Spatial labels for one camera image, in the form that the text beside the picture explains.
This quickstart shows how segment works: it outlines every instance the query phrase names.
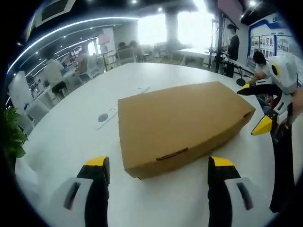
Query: cardboard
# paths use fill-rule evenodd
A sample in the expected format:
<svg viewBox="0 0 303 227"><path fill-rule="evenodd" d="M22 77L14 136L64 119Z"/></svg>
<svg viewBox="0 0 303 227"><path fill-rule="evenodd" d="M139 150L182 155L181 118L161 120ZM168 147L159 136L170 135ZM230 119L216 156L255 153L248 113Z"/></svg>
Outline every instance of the cardboard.
<svg viewBox="0 0 303 227"><path fill-rule="evenodd" d="M220 82L118 100L126 172L140 179L180 168L236 135L255 109Z"/></svg>

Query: cardboard box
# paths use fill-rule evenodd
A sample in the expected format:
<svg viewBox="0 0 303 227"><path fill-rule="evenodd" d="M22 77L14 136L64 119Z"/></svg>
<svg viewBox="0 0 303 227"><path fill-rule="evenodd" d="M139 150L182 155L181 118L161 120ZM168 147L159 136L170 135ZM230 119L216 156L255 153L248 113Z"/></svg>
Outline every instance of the cardboard box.
<svg viewBox="0 0 303 227"><path fill-rule="evenodd" d="M220 82L118 100L126 172L140 179L180 168L236 135L255 109Z"/></svg>

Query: white shirt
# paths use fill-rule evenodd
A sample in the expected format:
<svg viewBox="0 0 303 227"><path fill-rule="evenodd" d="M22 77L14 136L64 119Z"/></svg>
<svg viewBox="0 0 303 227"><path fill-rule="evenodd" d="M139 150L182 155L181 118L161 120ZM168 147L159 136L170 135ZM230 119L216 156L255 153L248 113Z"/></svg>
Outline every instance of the white shirt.
<svg viewBox="0 0 303 227"><path fill-rule="evenodd" d="M256 73L264 72L265 73L264 79L268 79L270 77L270 69L268 64L266 65L256 64L255 72Z"/></svg>
<svg viewBox="0 0 303 227"><path fill-rule="evenodd" d="M51 87L60 83L63 80L61 71L64 69L60 62L51 59L47 62L47 66L44 68L43 73L45 74Z"/></svg>

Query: potted plant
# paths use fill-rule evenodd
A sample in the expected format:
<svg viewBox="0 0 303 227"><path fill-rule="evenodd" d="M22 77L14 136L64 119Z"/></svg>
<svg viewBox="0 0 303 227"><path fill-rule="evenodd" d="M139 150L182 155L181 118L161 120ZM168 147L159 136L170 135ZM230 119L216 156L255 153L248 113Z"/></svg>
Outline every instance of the potted plant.
<svg viewBox="0 0 303 227"><path fill-rule="evenodd" d="M1 115L3 129L2 146L4 151L6 151L10 165L15 170L16 158L25 155L22 146L27 140L27 136L23 134L18 126L17 119L20 115L16 112L15 108L1 108Z"/></svg>

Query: ceiling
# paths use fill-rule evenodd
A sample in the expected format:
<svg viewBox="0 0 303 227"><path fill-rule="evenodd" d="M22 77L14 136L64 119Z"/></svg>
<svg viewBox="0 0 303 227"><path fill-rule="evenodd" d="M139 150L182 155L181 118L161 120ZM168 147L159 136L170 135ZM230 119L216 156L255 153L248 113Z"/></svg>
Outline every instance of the ceiling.
<svg viewBox="0 0 303 227"><path fill-rule="evenodd" d="M10 68L9 74L13 76L19 70L30 72L38 63L43 61L39 51L47 45L51 45L54 52L75 44L81 40L86 40L95 37L99 34L101 28L114 27L134 21L134 18L143 17L157 13L158 7L161 6L166 12L169 10L177 11L194 11L196 6L191 0L137 0L136 4L132 4L131 0L69 0L74 1L69 12L57 16L49 21L34 27L30 34L25 48L16 53L16 58L35 41L45 36L46 34L55 31L58 28L68 26L72 23L89 20L92 18L104 17L124 17L124 18L108 18L89 20L85 23L75 24L65 29L58 30L53 34L45 37L37 44L29 48ZM213 4L215 0L206 0L207 4ZM245 11L242 23L250 25L251 23L267 16L275 11L274 7L267 3L261 3L258 7L249 7L249 0L239 0Z"/></svg>

